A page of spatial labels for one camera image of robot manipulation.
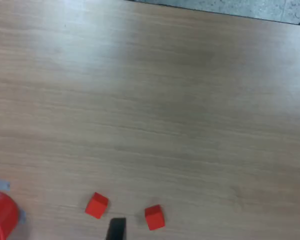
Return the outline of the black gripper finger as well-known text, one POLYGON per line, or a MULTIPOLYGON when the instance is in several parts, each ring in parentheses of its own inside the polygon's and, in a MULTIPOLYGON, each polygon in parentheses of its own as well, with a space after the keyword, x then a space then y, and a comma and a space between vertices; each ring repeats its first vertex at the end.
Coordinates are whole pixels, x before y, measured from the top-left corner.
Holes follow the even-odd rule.
POLYGON ((125 217, 115 217, 109 222, 106 233, 106 240, 126 240, 127 219, 125 217))

